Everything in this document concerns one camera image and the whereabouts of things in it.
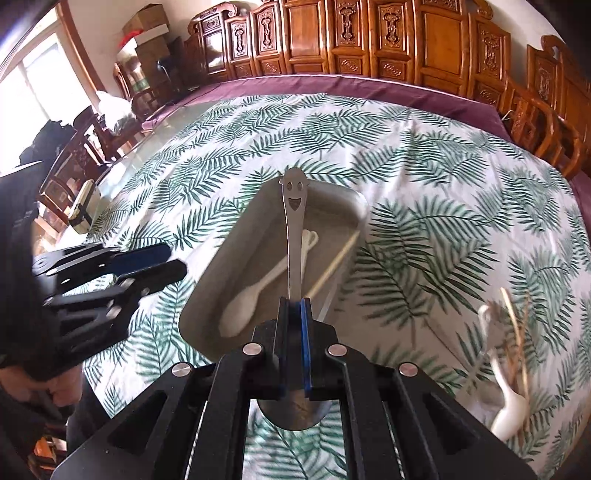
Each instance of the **white wall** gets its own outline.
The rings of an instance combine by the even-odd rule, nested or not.
[[[525,85],[526,45],[541,49],[540,37],[558,32],[541,13],[526,0],[488,0],[494,16],[492,21],[511,33],[511,76]]]
[[[170,22],[169,40],[187,38],[187,24],[193,16],[220,0],[160,0]],[[119,95],[113,80],[113,64],[118,44],[123,36],[121,28],[150,0],[69,0],[74,23],[90,61],[105,84],[106,90]],[[253,8],[260,0],[243,2]],[[525,81],[525,46],[540,48],[542,35],[556,30],[526,0],[489,0],[494,10],[493,21],[511,33],[511,75],[520,83]]]
[[[121,29],[148,3],[147,0],[69,0],[72,18],[90,61],[106,90],[113,95],[121,95],[113,80],[115,55],[123,38]]]

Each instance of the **tablecloth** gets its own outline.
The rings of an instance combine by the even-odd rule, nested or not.
[[[123,249],[164,241],[174,257],[197,251],[207,264],[261,183],[292,166],[356,189],[371,205],[366,244],[343,285],[339,313],[329,319],[340,341],[371,360],[413,361],[453,395],[466,371],[425,318],[437,319],[462,362],[473,365],[482,349],[478,307],[500,300],[500,287],[510,289],[518,315],[528,304],[531,428],[507,444],[549,478],[586,421],[591,251],[568,183],[518,147],[372,100],[225,100],[145,163],[87,240]],[[195,280],[187,276],[143,299],[129,339],[85,363],[111,416],[174,362],[208,361],[178,333]],[[479,378],[493,381],[487,362]],[[495,414],[473,413],[485,424]],[[345,478],[345,468],[338,405],[304,432],[283,431],[251,406],[244,478]]]

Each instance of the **metal tray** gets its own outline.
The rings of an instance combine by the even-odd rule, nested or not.
[[[306,295],[347,240],[366,225],[367,201],[359,192],[340,185],[310,180],[304,228],[319,240],[308,253],[302,295]],[[358,243],[363,241],[363,232]],[[312,301],[314,318],[330,322],[337,287],[348,274],[356,248]],[[279,298],[287,297],[287,271],[258,297],[248,326],[232,338],[218,331],[226,305],[245,287],[259,281],[287,254],[285,211],[279,177],[265,182],[238,219],[207,266],[185,305],[178,329],[184,340],[211,361],[247,343],[254,327],[277,317]]]

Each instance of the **metal screw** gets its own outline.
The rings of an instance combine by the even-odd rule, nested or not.
[[[329,353],[332,356],[343,356],[347,354],[347,347],[345,347],[345,345],[341,345],[340,343],[335,343],[329,347]]]
[[[107,312],[107,319],[108,320],[115,320],[117,315],[121,312],[121,307],[119,305],[115,305],[109,309]]]
[[[407,362],[398,367],[398,371],[405,377],[414,377],[418,373],[418,367],[415,364]]]
[[[123,288],[129,288],[134,284],[135,278],[126,278],[123,282],[121,282],[121,286]]]
[[[247,355],[258,355],[262,352],[262,347],[258,343],[247,343],[242,351]]]
[[[173,367],[175,377],[186,377],[189,373],[191,373],[191,365],[189,364],[176,364]]]

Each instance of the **window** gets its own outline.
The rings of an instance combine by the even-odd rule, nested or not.
[[[71,123],[90,105],[60,41],[62,32],[52,9],[0,83],[0,173],[19,164],[19,155],[48,120]]]

